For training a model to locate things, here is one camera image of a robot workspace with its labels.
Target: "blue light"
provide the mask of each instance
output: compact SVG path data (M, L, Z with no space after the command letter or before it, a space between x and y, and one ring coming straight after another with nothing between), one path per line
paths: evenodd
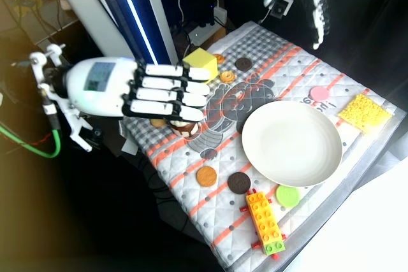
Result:
M130 10L131 10L131 12L132 12L133 18L135 19L136 24L138 25L139 31L140 31L140 33L142 34L142 38L143 38L143 40L145 41L145 44L146 44L146 46L147 46L147 50L149 51L149 54L150 54L150 56L152 57L153 63L157 65L158 63L157 63L157 60L156 60L156 56L154 55L154 52L153 52L153 49L152 49L152 47L151 47L151 45L150 45L150 43L149 43L149 40L147 39L147 35L146 35L146 33L145 33L145 29L143 28L142 23L140 22L140 18L139 18L138 12L136 11L136 8L135 8L135 6L134 6L132 0L126 0L126 1L127 1L127 4L128 4L129 7L130 7Z

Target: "green disc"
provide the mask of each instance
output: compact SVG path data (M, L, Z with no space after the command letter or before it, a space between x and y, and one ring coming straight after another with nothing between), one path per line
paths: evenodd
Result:
M277 188L275 197L283 207L295 207L300 201L298 189L282 185Z

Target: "plate rim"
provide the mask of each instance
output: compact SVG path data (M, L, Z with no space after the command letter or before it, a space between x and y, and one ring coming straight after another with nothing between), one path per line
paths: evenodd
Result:
M251 116L253 116L255 113L257 113L258 110L260 110L260 109L262 109L262 108L264 108L264 107L266 107L266 106L268 106L269 104L272 104L272 103L280 103L280 104L283 104L283 103L284 103L284 104L292 104L292 105L301 104L302 107L306 106L306 107L308 107L310 110L312 110L312 112L315 112L316 114L319 114L318 116L324 118L323 120L328 121L328 122L333 126L334 131L336 131L335 134L337 135L337 139L338 139L338 141L339 141L339 148L341 149L341 153L340 153L339 162L337 163L336 168L334 169L334 171L333 171L333 173L332 173L331 175L329 175L327 178L325 178L324 180L320 181L319 183L315 183L315 184L312 184L312 185L296 186L296 185L288 185L288 184L279 182L278 180L274 180L274 179L270 178L269 176L266 176L263 172L261 172L259 169L257 169L257 168L254 166L254 164L251 162L251 160L250 160L249 157L248 157L247 150L245 149L245 145L244 145L244 138L245 138L244 135L246 135L246 133L245 133L245 127L247 126L247 122L248 122L248 120L250 119ZM242 142L242 148L243 148L243 150L244 150L244 152L245 152L245 155L246 155L248 161L251 163L252 167L254 167L254 169L256 169L259 173L261 173L261 174L262 174L265 178L267 178L268 180L271 180L272 182L277 183L277 184L279 184L279 185L288 186L288 187L294 187L294 188L312 187L312 186L316 186L316 185L319 185L319 184L324 183L324 182L327 181L332 175L334 175L334 173L338 170L339 166L340 166L341 163L342 163L342 159L343 159L342 140L341 140L339 131L336 129L336 127L335 127L335 125L333 124L333 122L331 122L331 120L330 120L325 114L321 113L321 112L318 111L317 109L311 107L311 106L308 105L308 104L304 104L304 103L297 102L297 101L288 101L288 100L272 101L272 102L266 103L266 104L264 104L263 106L260 106L259 108L257 108L255 111L253 111L253 112L248 116L247 120L245 121L245 124L244 124L244 126L243 126L243 128L242 128L241 142Z

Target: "pink disc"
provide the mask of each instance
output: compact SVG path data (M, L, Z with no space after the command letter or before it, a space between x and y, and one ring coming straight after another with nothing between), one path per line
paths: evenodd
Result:
M310 90L310 96L317 102L323 102L330 97L330 94L326 88L322 86L316 86Z

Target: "green cable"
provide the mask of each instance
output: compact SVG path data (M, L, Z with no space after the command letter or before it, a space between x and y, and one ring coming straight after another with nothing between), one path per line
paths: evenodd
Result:
M47 159L52 159L55 156L57 156L59 154L59 152L61 151L61 141L59 139L59 134L58 134L58 130L52 130L52 135L54 136L54 141L55 141L55 150L52 154L46 153L46 152L42 152L41 150L38 150L37 148L34 148L33 146L24 143L20 138L14 136L12 133L10 133L9 131L7 131L4 127L2 127L0 125L0 133L4 134L5 136L9 137L9 139L15 141L16 143L18 143L19 145L23 146L24 148L26 148L27 150L30 150L31 152L38 154L42 157L46 157Z

